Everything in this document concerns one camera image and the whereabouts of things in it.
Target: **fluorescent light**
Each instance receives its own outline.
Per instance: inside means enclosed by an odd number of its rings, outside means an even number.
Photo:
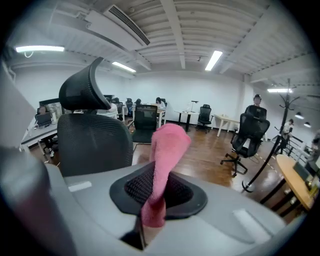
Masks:
[[[208,65],[206,65],[206,68],[205,70],[206,71],[211,71],[212,68],[214,67],[214,65],[217,63],[217,61],[219,60],[219,58],[221,57],[222,55],[222,51],[218,51],[218,50],[215,50],[212,54],[212,57],[211,59],[209,60],[209,63]]]
[[[118,66],[118,67],[120,67],[120,68],[123,68],[123,69],[125,69],[125,70],[129,70],[129,71],[132,72],[132,73],[136,72],[134,69],[132,69],[132,68],[130,68],[130,67],[127,67],[127,66],[125,66],[125,65],[122,65],[122,64],[120,64],[119,62],[112,62],[112,64],[113,64],[113,65],[116,65],[116,66]]]
[[[310,125],[309,122],[305,122],[305,123],[304,123],[304,126],[305,126],[305,127],[308,127],[308,128],[311,128],[311,125]]]
[[[295,117],[298,118],[298,119],[305,119],[305,118],[303,117],[303,115],[301,114],[301,112],[297,112],[297,113],[295,114]]]
[[[268,89],[268,92],[269,93],[286,93],[288,92],[288,90],[290,94],[293,92],[291,89],[287,89],[287,88],[271,88],[271,89]]]
[[[34,52],[34,51],[63,52],[65,48],[62,46],[50,46],[50,45],[29,45],[29,46],[16,47],[15,50],[17,53]]]

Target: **brown floor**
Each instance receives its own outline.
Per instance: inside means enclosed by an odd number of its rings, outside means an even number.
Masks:
[[[220,161],[225,158],[226,153],[231,153],[232,145],[230,141],[233,134],[232,132],[222,131],[220,137],[217,137],[217,133],[218,130],[216,129],[206,134],[204,130],[197,131],[194,126],[189,127],[188,135],[192,141],[191,145],[173,171],[234,189],[239,193],[243,193],[244,196],[259,202],[281,179],[280,173],[277,171],[276,160],[271,158],[269,165],[265,167],[261,175],[256,179],[254,192],[243,191],[242,181],[249,181],[257,173],[264,159],[269,155],[273,144],[271,142],[263,142],[257,152],[258,155],[251,158],[242,158],[241,163],[248,168],[248,172],[245,175],[238,174],[232,178],[234,173],[232,163],[226,162],[220,165]],[[150,145],[139,144],[135,149],[132,164],[147,162],[150,149]],[[59,152],[56,152],[53,158],[42,156],[38,146],[32,148],[31,152],[42,161],[48,160],[49,163],[54,165],[59,164]],[[283,198],[284,189],[286,188],[286,186],[283,186],[265,205],[269,208],[275,205]],[[287,203],[278,213],[285,210],[289,205],[290,203]],[[284,220],[289,223],[301,210],[301,207],[298,207],[285,216]]]

